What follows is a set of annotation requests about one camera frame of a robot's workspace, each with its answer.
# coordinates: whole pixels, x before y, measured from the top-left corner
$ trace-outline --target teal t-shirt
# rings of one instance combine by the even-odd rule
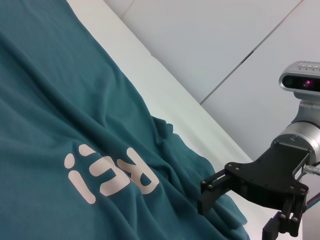
[[[1,240],[249,238],[226,195],[198,214],[211,164],[65,0],[0,1],[0,84]]]

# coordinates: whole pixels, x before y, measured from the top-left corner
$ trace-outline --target teal fabric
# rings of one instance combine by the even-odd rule
[[[65,0],[0,1],[0,84],[1,240],[249,238],[226,195],[197,213],[211,164],[150,115]],[[100,159],[113,167],[90,168]]]

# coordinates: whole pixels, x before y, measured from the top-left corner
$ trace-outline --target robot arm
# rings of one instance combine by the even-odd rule
[[[315,168],[320,163],[320,63],[291,64],[279,84],[301,99],[295,119],[256,161],[229,162],[201,181],[198,200],[201,215],[230,190],[252,203],[279,210],[264,226],[262,240],[275,240],[287,232],[298,236],[302,214],[315,200],[306,201],[309,188],[299,180],[306,173],[319,175],[320,171]]]

